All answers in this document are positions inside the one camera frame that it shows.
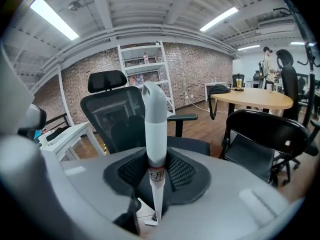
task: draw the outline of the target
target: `fluorescent light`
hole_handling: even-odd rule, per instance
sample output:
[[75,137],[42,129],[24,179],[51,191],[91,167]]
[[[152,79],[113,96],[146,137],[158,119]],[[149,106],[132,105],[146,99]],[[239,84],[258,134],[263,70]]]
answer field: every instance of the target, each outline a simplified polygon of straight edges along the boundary
[[292,46],[304,46],[306,43],[305,42],[291,42],[290,45]]
[[200,31],[206,31],[211,28],[213,25],[217,24],[218,22],[224,20],[225,18],[229,17],[230,15],[236,13],[238,10],[235,7],[225,11],[224,13],[220,14],[218,17],[211,20],[207,25],[203,26]]
[[240,48],[240,49],[238,49],[238,51],[247,50],[247,49],[252,49],[252,48],[257,48],[257,47],[260,47],[260,45],[257,44],[257,45],[253,45],[253,46],[248,46],[248,47]]
[[69,27],[67,23],[65,23],[63,19],[60,18],[60,16],[44,0],[34,0],[30,5],[30,8],[55,28],[57,28],[70,40],[74,40],[79,37],[76,32],[74,32],[71,27]]

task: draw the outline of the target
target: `white wall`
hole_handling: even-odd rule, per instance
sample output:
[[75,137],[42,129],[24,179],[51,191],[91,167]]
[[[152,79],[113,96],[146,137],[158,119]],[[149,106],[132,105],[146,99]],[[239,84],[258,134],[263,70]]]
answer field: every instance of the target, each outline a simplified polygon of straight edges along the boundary
[[[297,73],[300,74],[305,74],[309,75],[310,72],[310,66],[309,64],[304,66],[297,61],[300,61],[302,63],[307,62],[307,55],[306,51],[304,49],[287,49],[293,56],[294,63],[293,66],[296,70]],[[278,68],[277,64],[277,55],[276,55],[276,50],[273,50],[273,53],[271,53],[271,62],[272,62],[272,67],[274,69]],[[318,52],[313,53],[315,55],[315,63],[320,64],[320,54]],[[239,54],[240,55],[240,60],[242,61],[242,70],[244,74],[244,82],[248,81],[249,79],[253,79],[253,76],[256,72],[256,70],[259,70],[259,65],[258,63],[264,60],[264,53],[263,51],[260,52],[252,52],[252,53],[247,53],[247,54]],[[320,80],[320,67],[314,67],[314,74],[315,74],[315,79]]]

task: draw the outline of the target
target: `brick wall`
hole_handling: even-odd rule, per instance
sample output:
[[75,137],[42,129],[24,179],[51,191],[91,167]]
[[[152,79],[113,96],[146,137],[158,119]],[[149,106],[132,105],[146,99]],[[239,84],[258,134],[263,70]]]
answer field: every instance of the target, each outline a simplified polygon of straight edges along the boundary
[[[189,104],[185,99],[186,95],[192,102],[203,101],[205,99],[204,83],[213,81],[231,83],[233,60],[231,56],[194,45],[178,43],[164,43],[163,45],[176,109]],[[161,61],[161,54],[157,54],[157,60]],[[62,71],[65,99],[75,124],[87,120],[81,110],[80,101],[83,97],[90,95],[87,89],[89,75],[108,70],[121,70],[117,48],[98,52]],[[167,79],[164,66],[159,69],[159,73],[161,80]],[[154,72],[145,73],[143,78],[145,81],[159,79],[158,73],[156,74]],[[169,85],[164,84],[162,87],[169,96]],[[44,108],[50,116],[64,113],[62,100],[57,103],[61,99],[58,77],[47,82],[35,96],[36,100],[42,101],[38,102],[39,106]]]

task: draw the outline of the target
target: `white shelving unit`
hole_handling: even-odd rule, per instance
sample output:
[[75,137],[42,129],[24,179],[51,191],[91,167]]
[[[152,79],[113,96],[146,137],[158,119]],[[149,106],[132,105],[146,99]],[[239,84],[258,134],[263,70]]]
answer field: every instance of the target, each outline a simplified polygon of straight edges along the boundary
[[[175,115],[176,109],[175,109],[175,103],[173,98],[174,96],[172,93],[169,68],[168,68],[168,63],[167,63],[163,42],[160,41],[159,44],[156,44],[156,45],[137,46],[137,47],[125,48],[125,49],[121,49],[120,45],[118,45],[117,47],[118,47],[121,70],[127,79],[126,86],[129,86],[128,77],[130,76],[148,73],[148,72],[157,72],[159,76],[159,81],[156,81],[154,83],[159,85],[161,88],[163,84],[168,84],[169,86],[170,97],[166,97],[166,100],[171,105],[172,112],[168,111],[167,116],[169,117],[169,116]],[[157,61],[157,57],[156,57],[159,50],[161,50],[162,52],[161,61]],[[148,55],[149,60],[155,59],[155,63],[139,64],[139,65],[126,67],[126,62],[143,60],[145,53]],[[160,79],[159,68],[162,66],[165,67],[167,80]],[[136,85],[136,87],[141,89],[143,87],[143,84]]]

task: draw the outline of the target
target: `ceiling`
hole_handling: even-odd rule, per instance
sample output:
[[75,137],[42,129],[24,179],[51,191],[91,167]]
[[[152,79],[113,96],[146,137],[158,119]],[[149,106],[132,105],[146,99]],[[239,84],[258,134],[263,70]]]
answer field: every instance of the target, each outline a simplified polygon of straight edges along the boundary
[[[2,39],[14,70],[32,91],[56,64],[64,69],[117,44],[163,40],[234,54],[250,44],[301,41],[293,19],[273,11],[285,7],[282,0],[45,0],[79,35],[73,41],[31,10],[33,1],[24,1]],[[70,10],[75,1],[77,10]],[[231,7],[239,11],[199,31]]]

